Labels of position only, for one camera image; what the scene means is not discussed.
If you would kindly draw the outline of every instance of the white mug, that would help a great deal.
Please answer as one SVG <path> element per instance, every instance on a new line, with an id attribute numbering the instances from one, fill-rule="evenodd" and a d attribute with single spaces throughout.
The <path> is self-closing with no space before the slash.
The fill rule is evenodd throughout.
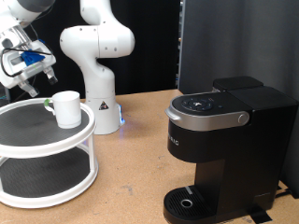
<path id="1" fill-rule="evenodd" d="M 80 94 L 76 91 L 61 91 L 44 102 L 45 108 L 56 116 L 62 129 L 76 128 L 81 124 Z"/>

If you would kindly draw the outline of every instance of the silver trim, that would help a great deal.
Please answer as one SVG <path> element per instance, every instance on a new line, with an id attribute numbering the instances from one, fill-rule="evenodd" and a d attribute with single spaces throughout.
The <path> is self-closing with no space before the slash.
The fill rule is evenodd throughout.
<path id="1" fill-rule="evenodd" d="M 189 199 L 183 199 L 180 201 L 180 205 L 184 208 L 191 208 L 193 206 L 193 202 Z"/>
<path id="2" fill-rule="evenodd" d="M 221 92 L 220 90 L 216 89 L 215 87 L 213 87 L 213 92 Z"/>
<path id="3" fill-rule="evenodd" d="M 178 90 L 179 90 L 179 81 L 180 81 L 180 69 L 181 69 L 181 55 L 183 51 L 183 41 L 184 41 L 184 22 L 185 22 L 185 11 L 186 11 L 187 0 L 183 2 L 182 9 L 182 20 L 181 20 L 181 28 L 180 28 L 180 47 L 179 47 L 179 60 L 178 60 Z"/>
<path id="4" fill-rule="evenodd" d="M 173 101 L 179 97 L 181 96 L 171 100 L 170 106 L 165 110 L 165 113 L 180 128 L 196 132 L 208 132 L 244 126 L 249 122 L 249 113 L 246 111 L 211 116 L 185 114 L 173 107 Z"/>
<path id="5" fill-rule="evenodd" d="M 189 194 L 193 194 L 189 186 L 185 187 L 185 189 L 188 191 Z"/>

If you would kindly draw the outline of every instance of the black wall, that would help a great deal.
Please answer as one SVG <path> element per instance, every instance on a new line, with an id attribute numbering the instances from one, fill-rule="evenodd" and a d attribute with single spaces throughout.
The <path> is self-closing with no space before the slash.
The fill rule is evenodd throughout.
<path id="1" fill-rule="evenodd" d="M 175 88 L 178 56 L 179 0 L 111 0 L 112 11 L 135 35 L 135 49 L 129 56 L 99 59 L 116 77 L 116 93 L 128 94 Z M 87 25 L 79 13 L 79 0 L 56 0 L 46 17 L 34 21 L 38 37 L 52 48 L 57 63 L 53 66 L 59 82 L 48 83 L 45 75 L 36 77 L 38 97 L 52 96 L 58 91 L 78 91 L 85 97 L 83 75 L 78 66 L 60 49 L 60 34 L 64 28 Z M 27 34 L 36 39 L 31 27 Z M 12 100 L 22 93 L 19 87 L 11 91 Z M 21 99 L 29 99 L 25 94 Z"/>

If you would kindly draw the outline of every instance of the mug handle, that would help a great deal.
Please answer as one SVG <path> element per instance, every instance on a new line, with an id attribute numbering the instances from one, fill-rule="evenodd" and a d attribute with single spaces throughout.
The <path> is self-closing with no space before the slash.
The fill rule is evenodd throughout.
<path id="1" fill-rule="evenodd" d="M 55 114 L 55 110 L 54 110 L 52 107 L 49 106 L 49 103 L 53 103 L 53 101 L 52 101 L 51 99 L 46 99 L 46 100 L 44 101 L 44 106 L 45 106 L 45 108 L 46 108 L 49 112 L 52 112 L 53 115 L 55 116 L 55 115 L 56 115 L 56 114 Z"/>

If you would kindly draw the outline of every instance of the blue light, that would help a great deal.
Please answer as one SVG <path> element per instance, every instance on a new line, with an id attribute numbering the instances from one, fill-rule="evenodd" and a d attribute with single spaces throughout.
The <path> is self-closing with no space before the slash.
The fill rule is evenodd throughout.
<path id="1" fill-rule="evenodd" d="M 120 105 L 120 122 L 121 122 L 121 125 L 125 122 L 125 120 L 122 118 L 122 114 L 121 114 L 121 105 Z"/>

